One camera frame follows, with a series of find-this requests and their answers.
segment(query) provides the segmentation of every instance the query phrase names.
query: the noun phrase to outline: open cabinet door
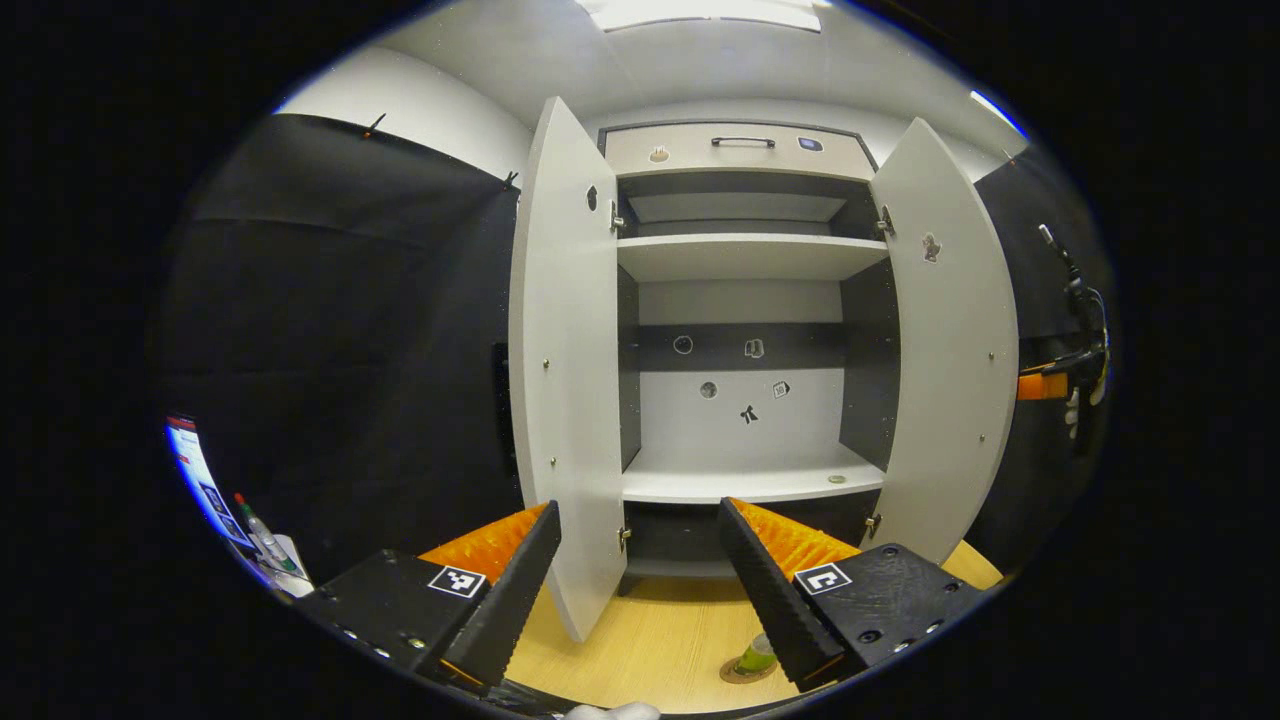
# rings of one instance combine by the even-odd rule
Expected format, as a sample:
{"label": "open cabinet door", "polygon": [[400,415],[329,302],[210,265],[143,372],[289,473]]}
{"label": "open cabinet door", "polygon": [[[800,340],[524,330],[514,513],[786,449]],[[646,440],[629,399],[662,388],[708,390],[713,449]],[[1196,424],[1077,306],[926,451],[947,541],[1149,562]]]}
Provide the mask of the open cabinet door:
{"label": "open cabinet door", "polygon": [[547,583],[582,642],[626,569],[617,179],[559,97],[543,108],[529,172],[511,263],[512,429],[525,505],[559,502],[562,541]]}
{"label": "open cabinet door", "polygon": [[901,377],[893,448],[865,547],[942,562],[1000,468],[1018,387],[1018,316],[996,228],[968,176],[916,118],[870,182],[887,208]]}

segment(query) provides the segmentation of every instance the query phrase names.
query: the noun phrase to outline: orange foam padding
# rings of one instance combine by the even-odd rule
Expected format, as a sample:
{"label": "orange foam padding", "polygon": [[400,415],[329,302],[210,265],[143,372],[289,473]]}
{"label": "orange foam padding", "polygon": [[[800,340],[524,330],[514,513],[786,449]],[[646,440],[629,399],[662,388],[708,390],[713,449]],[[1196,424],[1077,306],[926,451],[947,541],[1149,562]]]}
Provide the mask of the orange foam padding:
{"label": "orange foam padding", "polygon": [[516,553],[516,548],[524,542],[525,536],[529,534],[534,521],[545,507],[544,502],[515,515],[507,515],[502,520],[489,523],[435,550],[424,552],[419,555],[419,559],[472,573],[483,573],[489,578],[489,584],[497,585],[498,578],[511,562],[511,556]]}
{"label": "orange foam padding", "polygon": [[787,582],[800,570],[817,568],[827,562],[837,562],[858,555],[858,548],[844,543],[822,530],[815,530],[803,523],[796,523],[765,510],[759,505],[728,498],[742,514],[751,532],[760,538],[769,557],[778,564]]}
{"label": "orange foam padding", "polygon": [[1021,375],[1018,378],[1018,400],[1056,400],[1066,397],[1066,373],[1053,375]]}

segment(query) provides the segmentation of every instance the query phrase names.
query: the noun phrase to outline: bright light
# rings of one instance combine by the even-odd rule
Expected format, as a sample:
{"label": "bright light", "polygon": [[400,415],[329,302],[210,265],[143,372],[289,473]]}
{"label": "bright light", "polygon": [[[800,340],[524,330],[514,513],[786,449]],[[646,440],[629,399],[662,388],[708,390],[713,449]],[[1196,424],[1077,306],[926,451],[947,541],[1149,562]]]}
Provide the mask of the bright light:
{"label": "bright light", "polygon": [[991,100],[987,100],[986,97],[983,97],[980,92],[978,92],[977,90],[974,90],[974,91],[970,91],[970,92],[969,92],[969,97],[973,97],[974,100],[977,100],[977,101],[978,101],[978,104],[979,104],[979,105],[982,105],[983,108],[986,108],[986,109],[991,110],[991,113],[992,113],[993,115],[996,115],[996,117],[997,117],[997,118],[1000,118],[1001,120],[1005,120],[1005,122],[1006,122],[1006,123],[1009,124],[1009,127],[1011,127],[1011,128],[1014,128],[1015,131],[1018,131],[1018,135],[1020,135],[1020,136],[1023,136],[1023,137],[1027,137],[1027,133],[1024,133],[1024,132],[1023,132],[1023,128],[1020,128],[1020,127],[1018,127],[1016,124],[1014,124],[1014,120],[1010,120],[1010,119],[1009,119],[1009,115],[1006,115],[1006,114],[1001,113],[1001,111],[1000,111],[1000,108],[996,108],[996,104],[995,104],[995,102],[992,102]]}
{"label": "bright light", "polygon": [[755,20],[820,32],[812,0],[577,0],[609,32],[664,20]]}

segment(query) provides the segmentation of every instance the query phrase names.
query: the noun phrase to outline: white shelf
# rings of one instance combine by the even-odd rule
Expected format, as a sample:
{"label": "white shelf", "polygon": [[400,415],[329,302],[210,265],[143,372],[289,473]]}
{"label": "white shelf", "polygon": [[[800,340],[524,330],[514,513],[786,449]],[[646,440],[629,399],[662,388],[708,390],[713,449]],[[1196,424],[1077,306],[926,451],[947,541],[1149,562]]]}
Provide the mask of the white shelf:
{"label": "white shelf", "polygon": [[[831,475],[844,475],[845,482],[835,484],[827,479]],[[622,474],[622,500],[712,505],[731,496],[748,502],[778,502],[864,492],[883,484],[879,468],[836,442],[773,462],[641,447]]]}
{"label": "white shelf", "polygon": [[874,240],[818,234],[700,233],[618,241],[636,282],[842,281],[888,258]]}

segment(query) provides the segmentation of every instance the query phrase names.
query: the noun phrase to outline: drawer handle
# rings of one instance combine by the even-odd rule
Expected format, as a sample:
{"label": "drawer handle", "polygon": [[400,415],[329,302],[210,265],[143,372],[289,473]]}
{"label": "drawer handle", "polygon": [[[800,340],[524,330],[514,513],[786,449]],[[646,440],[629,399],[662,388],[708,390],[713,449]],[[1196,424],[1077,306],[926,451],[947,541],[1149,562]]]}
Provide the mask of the drawer handle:
{"label": "drawer handle", "polygon": [[726,141],[726,140],[742,140],[742,141],[746,141],[746,142],[763,142],[767,147],[773,147],[774,145],[777,145],[777,142],[774,142],[773,140],[771,140],[768,137],[713,137],[712,138],[712,145],[714,145],[716,147],[719,147],[719,143],[723,142],[723,141]]}

